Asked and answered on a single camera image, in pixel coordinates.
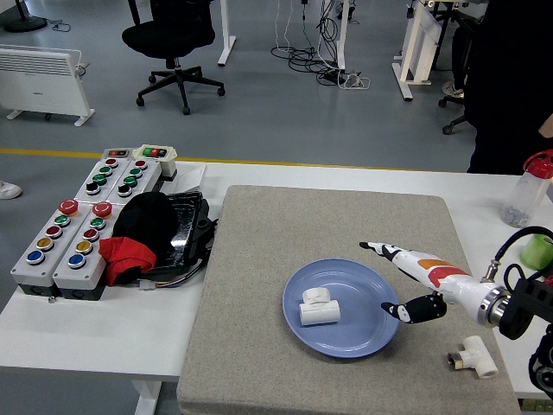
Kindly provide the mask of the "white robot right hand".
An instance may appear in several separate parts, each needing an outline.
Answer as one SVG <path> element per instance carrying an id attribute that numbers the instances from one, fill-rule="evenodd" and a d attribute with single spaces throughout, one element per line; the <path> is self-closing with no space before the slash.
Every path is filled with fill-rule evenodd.
<path id="1" fill-rule="evenodd" d="M 407 303 L 382 302 L 390 316 L 408 324 L 444 316 L 449 303 L 457 303 L 481 325 L 492 323 L 490 312 L 503 290 L 495 283 L 481 283 L 459 267 L 435 255 L 399 246 L 361 241 L 359 246 L 391 261 L 403 274 L 431 290 Z"/>

